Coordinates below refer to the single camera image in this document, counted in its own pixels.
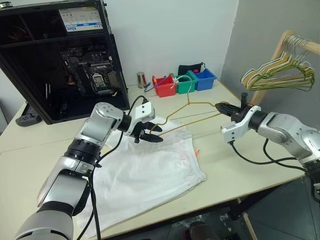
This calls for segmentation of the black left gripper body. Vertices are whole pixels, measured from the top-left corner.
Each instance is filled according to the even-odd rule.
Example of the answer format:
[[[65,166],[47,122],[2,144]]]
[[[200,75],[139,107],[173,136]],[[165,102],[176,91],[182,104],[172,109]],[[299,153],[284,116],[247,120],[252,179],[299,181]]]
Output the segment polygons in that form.
[[[153,127],[153,123],[149,121],[146,123],[138,122],[133,128],[129,136],[134,138],[134,142],[136,144],[138,144],[140,140],[152,142],[153,141],[152,135],[145,132],[145,130],[151,130],[152,127]]]

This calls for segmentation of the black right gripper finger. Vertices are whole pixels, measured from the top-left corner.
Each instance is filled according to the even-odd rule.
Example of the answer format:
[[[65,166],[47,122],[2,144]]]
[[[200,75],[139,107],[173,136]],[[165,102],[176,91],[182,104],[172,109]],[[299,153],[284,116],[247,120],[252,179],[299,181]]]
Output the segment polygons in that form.
[[[215,105],[219,111],[233,111],[235,106],[227,102],[219,102]]]
[[[231,116],[233,113],[234,113],[234,111],[233,110],[218,110],[218,112],[220,113],[220,114],[223,114],[223,115],[226,115],[226,116]]]

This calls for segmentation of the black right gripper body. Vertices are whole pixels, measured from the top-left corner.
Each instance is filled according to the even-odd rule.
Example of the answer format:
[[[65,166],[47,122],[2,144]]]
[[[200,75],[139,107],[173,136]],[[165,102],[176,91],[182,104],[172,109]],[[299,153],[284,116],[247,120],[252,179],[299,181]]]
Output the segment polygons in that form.
[[[248,94],[246,92],[241,94],[240,107],[236,107],[231,115],[232,122],[241,122],[247,115],[248,111],[252,108],[252,105],[247,102],[247,96]]]

